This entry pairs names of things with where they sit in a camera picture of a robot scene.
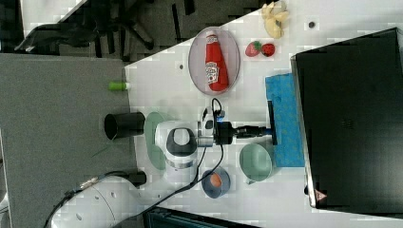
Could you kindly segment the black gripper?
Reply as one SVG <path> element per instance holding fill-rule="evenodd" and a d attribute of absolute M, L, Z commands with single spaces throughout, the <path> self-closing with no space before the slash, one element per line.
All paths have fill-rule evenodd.
<path fill-rule="evenodd" d="M 217 123 L 217 131 L 215 136 L 216 144 L 231 144 L 234 137 L 238 137 L 243 133 L 240 128 L 234 128 L 230 122 Z M 264 126 L 251 126 L 244 127 L 243 136 L 245 138 L 255 138 L 267 135 L 268 129 Z"/>

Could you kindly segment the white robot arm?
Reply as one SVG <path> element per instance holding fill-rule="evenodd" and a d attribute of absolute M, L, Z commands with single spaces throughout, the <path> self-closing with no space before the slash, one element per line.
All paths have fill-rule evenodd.
<path fill-rule="evenodd" d="M 198 122 L 162 121 L 151 130 L 151 148 L 162 153 L 165 163 L 160 195 L 149 197 L 140 192 L 138 187 L 147 181 L 143 172 L 104 174 L 69 192 L 44 228 L 113 228 L 196 185 L 200 148 L 230 144 L 235 138 L 276 135 L 273 126 L 233 127 L 223 117 L 222 110 L 206 108 Z"/>

